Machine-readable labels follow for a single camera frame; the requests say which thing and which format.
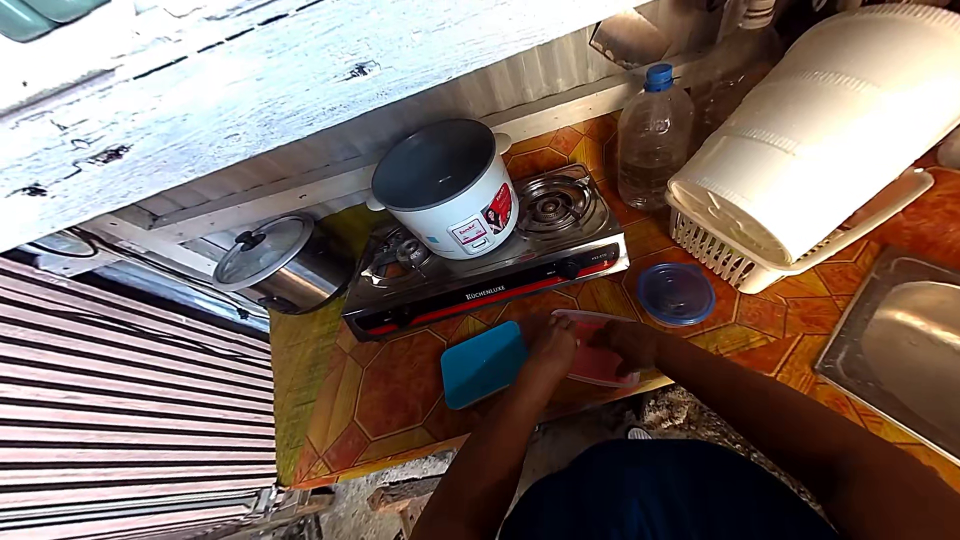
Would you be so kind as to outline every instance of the striped roller shutter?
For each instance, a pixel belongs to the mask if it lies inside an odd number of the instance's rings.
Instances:
[[[0,539],[249,517],[273,387],[264,342],[0,259]]]

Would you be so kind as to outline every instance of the blue bottle cap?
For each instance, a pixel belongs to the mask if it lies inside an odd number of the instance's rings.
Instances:
[[[664,262],[644,270],[636,280],[640,305],[658,323],[684,327],[703,322],[716,295],[696,264]]]
[[[647,69],[647,80],[643,89],[648,92],[662,92],[673,85],[673,66],[669,63],[658,63]]]

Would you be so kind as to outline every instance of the hand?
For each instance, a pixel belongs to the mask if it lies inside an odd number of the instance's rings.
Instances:
[[[657,358],[656,330],[643,323],[610,321],[593,333],[588,345],[608,349],[620,355],[623,361],[616,367],[618,377],[653,369]]]
[[[577,354],[577,336],[574,332],[576,325],[567,317],[554,317],[546,322],[546,327],[530,346],[530,355],[527,364],[536,369],[542,376],[556,377],[558,380],[566,377],[573,365],[573,358]]]

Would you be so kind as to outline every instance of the plastic bottle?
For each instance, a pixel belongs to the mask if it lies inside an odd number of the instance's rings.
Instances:
[[[673,66],[652,66],[617,124],[617,190],[624,203],[645,210],[665,205],[666,183],[686,163],[692,126],[693,103],[673,85]]]
[[[783,57],[780,37],[770,25],[776,0],[749,0],[736,30],[703,59],[705,81],[690,89],[695,111],[690,154],[719,128],[747,93]]]

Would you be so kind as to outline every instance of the stainless steel sink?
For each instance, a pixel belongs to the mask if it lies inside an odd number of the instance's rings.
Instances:
[[[960,465],[960,273],[888,249],[814,369]]]

